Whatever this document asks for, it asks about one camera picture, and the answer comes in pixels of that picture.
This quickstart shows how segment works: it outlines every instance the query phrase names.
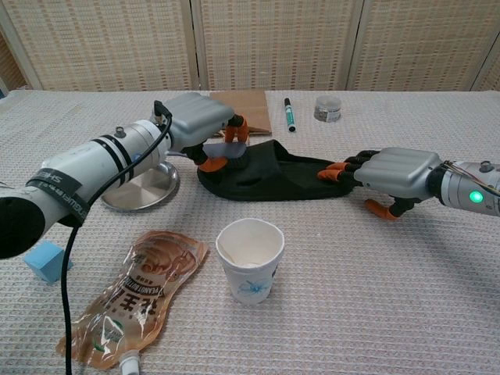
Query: blue sponge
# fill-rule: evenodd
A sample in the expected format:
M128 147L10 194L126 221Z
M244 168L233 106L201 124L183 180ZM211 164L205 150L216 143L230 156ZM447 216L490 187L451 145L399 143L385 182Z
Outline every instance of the blue sponge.
M45 241L31 250L31 252L24 257L24 262L33 272L35 272L35 274L51 284L61 277L63 256L64 250L49 241ZM68 263L68 270L72 266L73 264L70 260Z

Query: table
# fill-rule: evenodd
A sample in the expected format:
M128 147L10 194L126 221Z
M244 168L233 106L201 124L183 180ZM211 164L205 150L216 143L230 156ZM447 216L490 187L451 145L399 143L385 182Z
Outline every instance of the table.
M153 100L178 94L14 91L0 101L0 180L23 186L42 160L149 118ZM500 162L498 92L338 91L336 123L313 119L322 94L266 93L273 137L291 153L338 161L400 146ZM295 133L287 131L285 97ZM389 223L363 201L390 199L361 188L331 200L230 202L204 190L189 160L171 161L181 178L175 198L136 213L98 202L80 230L68 276L76 318L111 284L146 230L209 244L205 263L176 294L162 333L142 354L146 374L500 373L499 218L433 199ZM275 223L286 241L271 296L255 307L232 299L214 251L219 231L247 216ZM55 225L45 239L64 246L69 233ZM48 286L20 256L0 262L0 295L0 373L64 373L54 349L64 333L59 282ZM73 373L119 370L75 364Z

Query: small plastic container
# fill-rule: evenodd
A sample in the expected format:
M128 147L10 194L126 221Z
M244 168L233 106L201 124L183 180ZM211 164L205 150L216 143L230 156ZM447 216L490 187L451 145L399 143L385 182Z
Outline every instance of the small plastic container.
M333 123L341 117L341 100L335 96L323 95L316 99L314 118L324 123Z

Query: cardboard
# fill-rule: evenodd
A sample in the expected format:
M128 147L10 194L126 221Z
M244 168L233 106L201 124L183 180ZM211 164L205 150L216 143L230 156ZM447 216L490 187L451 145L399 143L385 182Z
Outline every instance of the cardboard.
M234 113L248 121L250 134L271 134L271 122L267 112L264 90L231 90L210 93L210 98L233 107Z

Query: white paper cup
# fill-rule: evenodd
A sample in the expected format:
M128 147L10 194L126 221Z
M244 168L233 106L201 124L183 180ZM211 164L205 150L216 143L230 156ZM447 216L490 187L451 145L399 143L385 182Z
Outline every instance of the white paper cup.
M241 219L225 227L216 239L231 293L241 303L266 299L283 256L283 232L260 219Z

